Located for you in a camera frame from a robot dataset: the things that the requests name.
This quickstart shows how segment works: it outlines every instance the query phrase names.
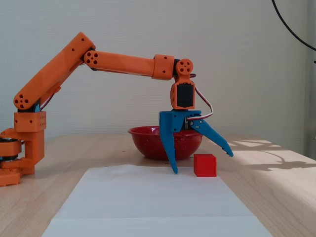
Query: red cube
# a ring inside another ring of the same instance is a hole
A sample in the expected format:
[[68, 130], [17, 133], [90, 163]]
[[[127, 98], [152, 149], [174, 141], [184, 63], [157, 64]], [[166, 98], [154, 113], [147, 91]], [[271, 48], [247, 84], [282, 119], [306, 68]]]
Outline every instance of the red cube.
[[194, 173], [197, 177], [216, 177], [216, 157], [212, 154], [194, 154]]

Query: orange arm link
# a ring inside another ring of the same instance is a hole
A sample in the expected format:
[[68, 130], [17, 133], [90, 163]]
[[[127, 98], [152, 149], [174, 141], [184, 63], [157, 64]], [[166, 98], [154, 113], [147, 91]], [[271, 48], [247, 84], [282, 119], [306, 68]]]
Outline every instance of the orange arm link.
[[157, 54], [154, 59], [148, 59], [91, 50], [85, 54], [84, 62], [89, 67], [99, 71], [170, 80], [172, 78], [174, 57]]
[[17, 93], [15, 107], [27, 110], [39, 99], [43, 104], [60, 90], [60, 85], [83, 62], [81, 58], [90, 49], [95, 49], [93, 42], [80, 32]]

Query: white wire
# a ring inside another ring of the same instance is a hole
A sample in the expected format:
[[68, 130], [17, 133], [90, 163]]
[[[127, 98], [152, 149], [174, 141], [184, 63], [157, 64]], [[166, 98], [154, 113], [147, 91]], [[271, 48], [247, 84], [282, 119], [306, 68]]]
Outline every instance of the white wire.
[[209, 113], [207, 115], [203, 115], [203, 116], [195, 116], [195, 117], [187, 118], [188, 121], [198, 120], [198, 119], [205, 119], [205, 118], [208, 118], [208, 117], [212, 116], [213, 113], [214, 113], [214, 110], [213, 110], [213, 107], [212, 107], [211, 103], [209, 103], [209, 101], [202, 95], [202, 93], [198, 90], [197, 87], [196, 87], [196, 92], [201, 97], [201, 99], [209, 106], [209, 108], [211, 109], [211, 113]]

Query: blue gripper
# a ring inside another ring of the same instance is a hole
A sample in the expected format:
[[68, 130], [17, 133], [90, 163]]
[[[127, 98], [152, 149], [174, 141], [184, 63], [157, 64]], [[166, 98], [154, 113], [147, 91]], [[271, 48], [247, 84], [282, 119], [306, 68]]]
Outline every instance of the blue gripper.
[[[174, 149], [174, 132], [180, 132], [185, 128], [185, 120], [189, 117], [200, 116], [201, 111], [163, 111], [159, 113], [159, 128], [160, 138], [163, 147], [167, 153], [172, 170], [175, 174], [178, 173], [176, 162], [176, 154]], [[229, 156], [234, 156], [232, 149], [227, 141], [219, 135], [208, 123], [203, 119], [188, 121], [188, 128], [204, 135], [218, 146], [220, 146]]]

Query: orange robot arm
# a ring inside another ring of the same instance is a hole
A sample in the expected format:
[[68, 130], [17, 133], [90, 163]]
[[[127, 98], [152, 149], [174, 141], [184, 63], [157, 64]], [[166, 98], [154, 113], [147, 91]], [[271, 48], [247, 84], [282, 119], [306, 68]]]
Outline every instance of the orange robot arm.
[[[154, 59], [95, 51], [93, 42], [80, 32], [59, 54], [46, 64], [14, 97], [18, 112], [14, 128], [0, 133], [0, 186], [18, 184], [23, 174], [33, 174], [35, 164], [44, 157], [46, 112], [41, 105], [60, 90], [61, 84], [81, 64], [94, 71], [135, 74], [153, 79], [175, 78], [170, 99], [174, 109], [194, 109], [195, 84], [190, 79], [189, 59], [156, 55]], [[25, 157], [16, 159], [25, 144]]]

